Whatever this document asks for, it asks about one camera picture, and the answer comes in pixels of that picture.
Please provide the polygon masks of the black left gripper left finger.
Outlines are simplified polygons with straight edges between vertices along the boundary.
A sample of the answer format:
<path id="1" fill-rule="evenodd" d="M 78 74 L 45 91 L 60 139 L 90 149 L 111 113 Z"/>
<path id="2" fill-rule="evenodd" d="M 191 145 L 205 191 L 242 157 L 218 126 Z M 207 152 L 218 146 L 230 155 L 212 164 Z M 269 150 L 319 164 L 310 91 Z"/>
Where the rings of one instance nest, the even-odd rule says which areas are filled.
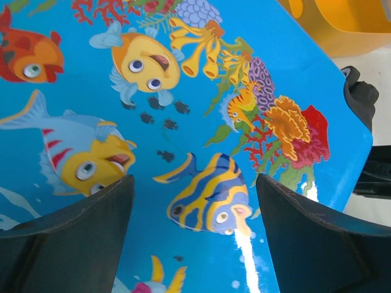
<path id="1" fill-rule="evenodd" d="M 1 231 L 1 292 L 111 292 L 134 178 Z"/>

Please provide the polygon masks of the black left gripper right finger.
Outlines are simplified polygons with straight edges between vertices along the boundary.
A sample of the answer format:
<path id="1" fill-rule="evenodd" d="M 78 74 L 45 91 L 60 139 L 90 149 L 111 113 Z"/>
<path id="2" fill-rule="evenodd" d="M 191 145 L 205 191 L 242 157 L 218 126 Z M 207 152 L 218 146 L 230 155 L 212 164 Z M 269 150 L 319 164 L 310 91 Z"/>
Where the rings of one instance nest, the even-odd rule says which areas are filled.
<path id="1" fill-rule="evenodd" d="M 258 175 L 281 292 L 390 292 L 390 227 L 338 212 Z"/>

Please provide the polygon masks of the blue fish-print kids suitcase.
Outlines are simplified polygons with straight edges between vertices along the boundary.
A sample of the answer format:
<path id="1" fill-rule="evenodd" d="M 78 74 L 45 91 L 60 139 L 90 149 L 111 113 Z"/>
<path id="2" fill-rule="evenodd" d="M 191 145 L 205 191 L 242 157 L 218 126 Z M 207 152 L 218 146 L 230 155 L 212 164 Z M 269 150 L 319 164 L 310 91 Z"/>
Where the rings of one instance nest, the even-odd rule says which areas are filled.
<path id="1" fill-rule="evenodd" d="M 256 180 L 343 210 L 344 89 L 277 1 L 2 1 L 1 231 L 131 175 L 111 292 L 280 292 Z"/>

